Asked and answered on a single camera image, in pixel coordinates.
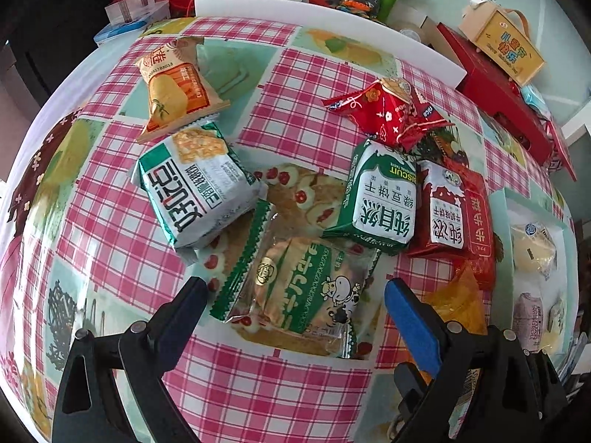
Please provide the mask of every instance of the table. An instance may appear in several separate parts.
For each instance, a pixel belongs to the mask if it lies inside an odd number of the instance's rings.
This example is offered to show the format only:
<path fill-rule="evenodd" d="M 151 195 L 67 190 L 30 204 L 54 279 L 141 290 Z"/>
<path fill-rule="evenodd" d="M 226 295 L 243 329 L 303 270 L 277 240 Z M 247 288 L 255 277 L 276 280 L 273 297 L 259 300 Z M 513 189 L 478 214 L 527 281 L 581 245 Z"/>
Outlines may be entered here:
<path fill-rule="evenodd" d="M 165 22 L 129 47 L 77 120 L 59 122 L 41 150 L 31 151 L 25 177 L 38 187 L 36 196 L 16 192 L 11 202 L 18 225 L 0 263 L 0 367 L 45 438 L 76 329 L 112 334 L 149 319 L 189 275 L 223 283 L 223 251 L 212 251 L 209 266 L 185 268 L 146 195 L 128 179 L 145 149 L 135 137 L 147 118 L 147 89 L 134 62 L 178 35 L 206 37 L 199 49 L 205 77 L 232 102 L 219 124 L 250 169 L 289 165 L 327 184 L 345 179 L 363 135 L 318 100 L 397 75 L 455 124 L 449 148 L 465 152 L 490 192 L 509 186 L 572 227 L 561 195 L 515 140 L 461 94 L 395 56 L 274 21 Z M 27 211 L 26 222 L 19 220 Z M 256 344 L 252 325 L 203 316 L 177 368 L 163 378 L 172 399 L 204 442 L 274 443 L 286 435 L 291 442 L 389 441 L 397 405 L 391 371 L 409 356 L 380 304 L 391 275 L 422 296 L 447 284 L 451 266 L 382 256 L 367 290 L 360 360 Z M 483 300 L 489 310 L 490 295 Z M 116 380 L 138 438 L 150 441 L 125 378 Z"/>

